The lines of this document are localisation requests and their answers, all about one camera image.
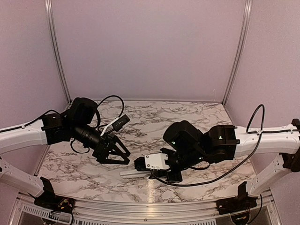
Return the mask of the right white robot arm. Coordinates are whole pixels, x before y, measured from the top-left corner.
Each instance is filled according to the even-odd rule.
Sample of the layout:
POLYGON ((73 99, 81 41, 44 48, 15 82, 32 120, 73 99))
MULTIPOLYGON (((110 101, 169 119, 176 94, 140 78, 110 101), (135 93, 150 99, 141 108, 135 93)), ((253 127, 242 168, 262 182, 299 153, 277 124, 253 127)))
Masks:
POLYGON ((300 132, 293 124, 282 130, 217 125, 202 133, 183 120, 173 123, 163 139, 172 149, 161 149, 159 167, 173 173, 180 173, 202 161, 217 164, 236 157, 276 153, 275 159, 253 179, 244 182, 243 192, 233 198, 232 206, 237 210, 244 209, 250 198, 258 197, 278 179, 300 170, 300 132))

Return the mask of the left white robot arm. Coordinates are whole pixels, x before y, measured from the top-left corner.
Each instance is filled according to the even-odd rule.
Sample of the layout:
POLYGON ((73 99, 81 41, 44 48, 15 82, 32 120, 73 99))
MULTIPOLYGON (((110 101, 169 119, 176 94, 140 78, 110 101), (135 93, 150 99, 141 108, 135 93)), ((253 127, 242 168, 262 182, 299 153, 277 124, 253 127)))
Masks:
POLYGON ((129 118, 121 114, 99 131, 98 106, 91 99, 77 97, 71 107, 62 113, 48 110, 30 122, 1 129, 0 153, 73 140, 79 141, 88 150, 93 150, 97 161, 102 164, 127 165, 130 152, 107 128, 119 131, 129 122, 129 118))

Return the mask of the white remote control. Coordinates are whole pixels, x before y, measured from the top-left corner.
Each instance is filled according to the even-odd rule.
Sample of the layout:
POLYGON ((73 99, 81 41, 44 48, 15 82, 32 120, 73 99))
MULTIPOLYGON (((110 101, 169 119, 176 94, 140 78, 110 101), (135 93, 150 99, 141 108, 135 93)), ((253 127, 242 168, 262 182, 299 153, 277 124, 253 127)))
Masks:
POLYGON ((149 171, 123 171, 120 172, 120 177, 123 179, 133 179, 133 178, 144 178, 149 177, 151 173, 149 171))

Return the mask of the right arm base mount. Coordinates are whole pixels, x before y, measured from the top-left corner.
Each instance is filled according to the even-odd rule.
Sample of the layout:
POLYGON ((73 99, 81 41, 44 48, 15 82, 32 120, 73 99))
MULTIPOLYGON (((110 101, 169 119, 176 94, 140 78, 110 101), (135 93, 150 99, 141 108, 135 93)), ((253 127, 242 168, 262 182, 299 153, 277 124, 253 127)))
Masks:
POLYGON ((216 201, 219 215, 235 213, 256 207, 258 197, 250 197, 246 190, 247 182, 244 181, 238 186, 238 194, 235 197, 224 198, 216 201))

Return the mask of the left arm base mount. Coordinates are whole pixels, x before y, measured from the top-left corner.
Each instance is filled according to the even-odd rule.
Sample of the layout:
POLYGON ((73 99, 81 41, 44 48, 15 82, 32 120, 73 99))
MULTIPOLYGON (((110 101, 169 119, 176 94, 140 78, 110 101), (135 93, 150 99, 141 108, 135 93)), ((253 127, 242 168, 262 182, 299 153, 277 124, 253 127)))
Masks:
POLYGON ((35 197, 34 204, 54 212, 72 213, 75 200, 73 198, 56 195, 51 182, 44 177, 40 177, 40 179, 43 183, 43 192, 40 196, 35 197))

